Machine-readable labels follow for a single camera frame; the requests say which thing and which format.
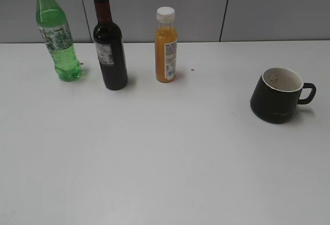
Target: bottle neck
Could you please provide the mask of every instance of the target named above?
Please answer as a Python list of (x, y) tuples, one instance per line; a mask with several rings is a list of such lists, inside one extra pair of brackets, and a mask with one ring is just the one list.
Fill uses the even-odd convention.
[(158, 22), (158, 28), (173, 28), (173, 22), (170, 23)]
[(97, 22), (99, 24), (111, 23), (112, 16), (109, 3), (94, 3), (96, 10)]
[(37, 10), (43, 11), (51, 8), (60, 8), (55, 0), (37, 0)]

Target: wine bottle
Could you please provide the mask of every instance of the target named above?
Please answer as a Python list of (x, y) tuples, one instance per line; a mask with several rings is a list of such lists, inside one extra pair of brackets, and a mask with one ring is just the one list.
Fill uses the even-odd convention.
[(127, 84), (122, 32), (112, 21), (109, 0), (94, 0), (97, 25), (93, 36), (105, 86), (120, 90)]

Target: juice bottle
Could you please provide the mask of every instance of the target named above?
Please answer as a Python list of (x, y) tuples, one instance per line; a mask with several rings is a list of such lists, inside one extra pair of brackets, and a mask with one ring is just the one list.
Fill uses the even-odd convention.
[(177, 32), (173, 27), (175, 11), (171, 7), (157, 10), (158, 29), (155, 36), (156, 77), (160, 82), (173, 81), (176, 73)]

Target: black mug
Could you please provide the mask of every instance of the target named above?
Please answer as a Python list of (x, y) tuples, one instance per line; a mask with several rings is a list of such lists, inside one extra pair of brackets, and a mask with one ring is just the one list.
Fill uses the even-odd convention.
[[(302, 89), (311, 89), (306, 99), (299, 99)], [(312, 83), (304, 83), (296, 72), (275, 67), (261, 75), (253, 92), (250, 106), (259, 118), (283, 123), (291, 118), (297, 104), (309, 104), (316, 94)]]

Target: bottle label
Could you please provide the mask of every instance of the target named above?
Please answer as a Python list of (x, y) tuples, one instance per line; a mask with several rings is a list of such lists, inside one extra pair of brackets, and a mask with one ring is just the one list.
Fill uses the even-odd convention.
[(39, 29), (48, 50), (64, 50), (73, 44), (70, 28), (67, 22), (57, 27), (39, 27)]
[(164, 44), (165, 78), (171, 80), (175, 76), (176, 41)]
[(97, 58), (101, 64), (114, 65), (110, 44), (100, 44), (95, 42)]

